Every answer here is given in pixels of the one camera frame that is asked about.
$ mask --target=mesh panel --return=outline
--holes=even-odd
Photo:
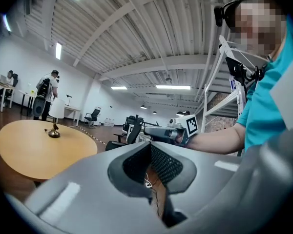
[[[145,172],[150,162],[151,152],[149,151],[149,145],[147,145],[144,149],[125,159],[123,169],[129,178],[143,184],[146,175]]]
[[[164,185],[181,173],[183,165],[180,161],[167,155],[153,145],[151,146],[151,151],[152,167]]]

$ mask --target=brass lamp base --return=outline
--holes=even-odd
[[[51,138],[59,138],[61,136],[60,133],[54,129],[52,129],[48,134]]]

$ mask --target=brick wall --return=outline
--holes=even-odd
[[[218,93],[215,97],[207,104],[207,110],[211,109],[212,107],[216,106],[220,103],[224,98],[226,98],[228,94]],[[199,131],[201,131],[202,126],[202,119],[203,119],[203,110],[196,116]],[[206,123],[209,123],[215,116],[207,116]],[[227,117],[218,117],[217,119],[213,120],[210,124],[205,126],[205,133],[215,132],[218,130],[222,130],[224,128],[232,127],[236,122],[234,118],[227,118]]]

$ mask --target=white wall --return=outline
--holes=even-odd
[[[0,74],[7,75],[9,70],[18,74],[18,84],[14,95],[14,102],[21,104],[22,94],[18,90],[29,92],[36,90],[40,78],[52,70],[60,73],[58,87],[59,98],[68,102],[66,94],[71,95],[70,105],[83,108],[84,98],[88,93],[88,85],[92,78],[79,72],[73,67],[53,58],[47,53],[37,49],[29,43],[15,36],[0,38]],[[66,117],[72,117],[70,112],[65,112]]]
[[[88,98],[85,103],[83,117],[86,113],[92,113],[95,107],[101,107],[99,115],[101,123],[106,118],[114,119],[114,124],[123,125],[126,117],[130,115],[139,115],[144,118],[145,122],[155,124],[158,122],[162,126],[166,126],[169,119],[176,117],[176,112],[171,110],[157,111],[157,115],[152,114],[153,109],[141,109],[141,103],[132,100],[126,94],[113,91],[111,88],[104,86],[97,80],[93,80]]]

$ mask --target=man in teal shirt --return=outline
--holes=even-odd
[[[261,6],[265,8],[264,12],[256,10]],[[281,17],[276,11],[271,0],[269,4],[266,1],[242,3],[237,7],[235,31],[248,46],[253,46],[257,54],[270,54],[271,62],[264,70],[263,79],[248,91],[248,102],[237,123],[218,132],[196,135],[188,142],[187,148],[218,154],[230,154],[243,148],[247,151],[249,147],[263,144],[286,129],[270,90],[293,60],[293,21],[286,17],[286,31],[282,32],[282,23],[278,22]],[[267,27],[267,21],[261,21],[263,18],[274,21],[268,22],[270,27]]]

